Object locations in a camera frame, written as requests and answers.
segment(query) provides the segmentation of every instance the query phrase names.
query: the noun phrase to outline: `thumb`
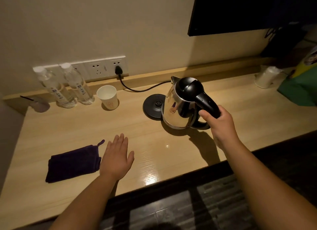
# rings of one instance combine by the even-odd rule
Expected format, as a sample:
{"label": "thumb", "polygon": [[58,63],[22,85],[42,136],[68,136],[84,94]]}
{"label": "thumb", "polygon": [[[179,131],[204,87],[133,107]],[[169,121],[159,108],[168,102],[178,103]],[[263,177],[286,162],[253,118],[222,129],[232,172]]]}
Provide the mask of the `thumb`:
{"label": "thumb", "polygon": [[126,162],[128,163],[129,170],[132,166],[133,161],[134,161],[134,151],[131,151],[129,153],[128,159],[126,160]]}
{"label": "thumb", "polygon": [[217,119],[210,115],[205,110],[200,110],[198,114],[211,126],[213,127],[216,124]]}

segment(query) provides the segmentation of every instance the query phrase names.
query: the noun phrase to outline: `printed logo on cup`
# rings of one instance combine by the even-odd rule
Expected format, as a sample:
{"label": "printed logo on cup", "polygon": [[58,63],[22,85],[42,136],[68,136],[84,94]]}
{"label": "printed logo on cup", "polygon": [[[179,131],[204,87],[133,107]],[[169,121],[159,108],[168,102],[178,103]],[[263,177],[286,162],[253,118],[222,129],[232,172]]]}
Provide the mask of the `printed logo on cup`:
{"label": "printed logo on cup", "polygon": [[113,103],[112,102],[107,102],[107,106],[108,107],[113,107]]}

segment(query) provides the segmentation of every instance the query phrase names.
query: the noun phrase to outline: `green bag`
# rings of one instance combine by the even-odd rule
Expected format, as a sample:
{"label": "green bag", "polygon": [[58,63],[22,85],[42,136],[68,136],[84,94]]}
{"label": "green bag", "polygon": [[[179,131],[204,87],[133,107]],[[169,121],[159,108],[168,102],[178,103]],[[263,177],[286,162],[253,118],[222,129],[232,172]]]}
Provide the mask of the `green bag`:
{"label": "green bag", "polygon": [[277,91],[299,106],[317,106],[317,66],[287,77]]}

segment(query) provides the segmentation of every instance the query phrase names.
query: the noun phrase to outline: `white paper cup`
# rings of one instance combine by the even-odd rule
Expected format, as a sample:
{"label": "white paper cup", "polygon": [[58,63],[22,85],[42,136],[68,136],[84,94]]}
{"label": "white paper cup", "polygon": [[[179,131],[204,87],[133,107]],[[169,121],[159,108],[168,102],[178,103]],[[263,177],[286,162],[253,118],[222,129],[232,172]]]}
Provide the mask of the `white paper cup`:
{"label": "white paper cup", "polygon": [[98,89],[97,96],[107,109],[114,110],[118,107],[117,89],[114,86],[102,86]]}

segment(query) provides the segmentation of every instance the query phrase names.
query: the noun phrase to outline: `hand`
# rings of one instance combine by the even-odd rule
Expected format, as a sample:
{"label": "hand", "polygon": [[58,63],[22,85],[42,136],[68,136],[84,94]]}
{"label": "hand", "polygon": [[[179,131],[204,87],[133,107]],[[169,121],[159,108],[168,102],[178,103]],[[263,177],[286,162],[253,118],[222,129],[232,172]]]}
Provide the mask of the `hand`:
{"label": "hand", "polygon": [[100,176],[111,176],[118,181],[130,170],[134,161],[134,152],[131,151],[128,158],[128,138],[116,135],[113,142],[109,141],[105,154],[100,164]]}
{"label": "hand", "polygon": [[217,119],[205,110],[200,110],[199,115],[210,125],[216,145],[222,150],[225,150],[228,144],[239,144],[240,139],[237,135],[231,114],[222,106],[219,105],[218,107],[221,116]]}

